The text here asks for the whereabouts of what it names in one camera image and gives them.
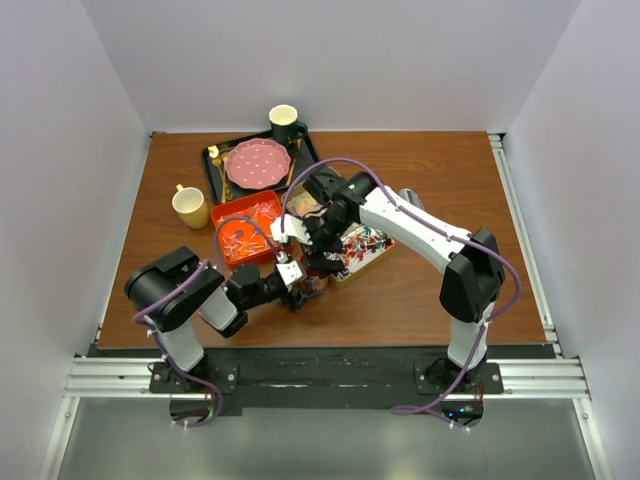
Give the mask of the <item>clear glass jar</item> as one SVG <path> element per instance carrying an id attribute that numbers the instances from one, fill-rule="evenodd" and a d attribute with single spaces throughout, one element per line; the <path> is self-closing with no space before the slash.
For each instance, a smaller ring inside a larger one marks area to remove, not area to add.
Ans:
<path id="1" fill-rule="evenodd" d="M 301 289 L 307 297 L 321 294 L 328 284 L 328 278 L 321 278 L 319 275 L 309 274 L 301 283 Z"/>

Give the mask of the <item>gold tin of candies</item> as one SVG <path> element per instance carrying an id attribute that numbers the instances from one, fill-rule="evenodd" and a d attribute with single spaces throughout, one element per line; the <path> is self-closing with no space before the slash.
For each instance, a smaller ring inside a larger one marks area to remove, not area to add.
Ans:
<path id="1" fill-rule="evenodd" d="M 340 260 L 343 264 L 340 272 L 329 277 L 337 288 L 352 283 L 395 246 L 394 239 L 387 233 L 364 224 L 352 224 L 341 237 L 341 243 L 340 253 L 326 254 L 329 260 Z"/>

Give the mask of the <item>gold tin of gummies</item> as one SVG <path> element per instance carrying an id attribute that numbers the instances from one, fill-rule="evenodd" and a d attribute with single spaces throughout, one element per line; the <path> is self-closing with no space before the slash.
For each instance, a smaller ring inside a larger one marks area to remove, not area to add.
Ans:
<path id="1" fill-rule="evenodd" d="M 280 196 L 282 210 L 289 215 L 304 217 L 317 213 L 323 209 L 319 203 L 305 188 L 303 184 L 296 185 L 291 190 L 291 195 L 286 197 L 287 190 Z"/>

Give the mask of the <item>orange box of lollipops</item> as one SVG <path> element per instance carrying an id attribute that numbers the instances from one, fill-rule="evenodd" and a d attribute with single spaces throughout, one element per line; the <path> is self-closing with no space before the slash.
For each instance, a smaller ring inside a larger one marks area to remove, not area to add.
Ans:
<path id="1" fill-rule="evenodd" d="M 280 251 L 292 253 L 271 237 L 270 226 L 282 213 L 273 191 L 261 191 L 212 208 L 214 254 L 218 269 L 230 271 L 244 263 L 261 265 L 273 261 Z"/>

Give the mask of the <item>silver metal scoop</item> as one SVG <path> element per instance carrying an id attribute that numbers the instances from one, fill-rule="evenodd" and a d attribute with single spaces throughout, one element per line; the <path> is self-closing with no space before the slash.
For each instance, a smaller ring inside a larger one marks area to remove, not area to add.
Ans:
<path id="1" fill-rule="evenodd" d="M 399 192 L 399 196 L 414 207 L 423 210 L 424 205 L 419 195 L 412 189 L 403 188 Z"/>

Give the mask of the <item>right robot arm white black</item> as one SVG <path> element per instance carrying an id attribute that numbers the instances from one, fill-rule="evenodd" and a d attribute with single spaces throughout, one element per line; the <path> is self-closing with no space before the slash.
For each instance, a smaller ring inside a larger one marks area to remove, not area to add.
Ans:
<path id="1" fill-rule="evenodd" d="M 341 181 L 321 214 L 303 219 L 317 251 L 336 249 L 354 223 L 389 234 L 443 275 L 439 301 L 450 316 L 451 337 L 446 357 L 434 361 L 426 375 L 433 383 L 469 392 L 481 380 L 489 317 L 505 280 L 493 233 L 451 226 L 365 171 Z"/>

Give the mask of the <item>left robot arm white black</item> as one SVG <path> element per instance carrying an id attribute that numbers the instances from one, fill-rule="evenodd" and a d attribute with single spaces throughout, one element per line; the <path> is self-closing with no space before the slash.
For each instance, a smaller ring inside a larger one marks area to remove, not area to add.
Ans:
<path id="1" fill-rule="evenodd" d="M 248 323 L 251 309 L 273 301 L 295 312 L 320 294 L 326 282 L 303 269 L 287 253 L 276 255 L 271 273 L 243 263 L 225 278 L 217 267 L 181 247 L 135 272 L 125 295 L 134 305 L 134 322 L 147 329 L 162 359 L 149 365 L 153 393 L 236 390 L 238 367 L 212 359 L 196 338 L 193 318 L 200 317 L 229 338 Z"/>

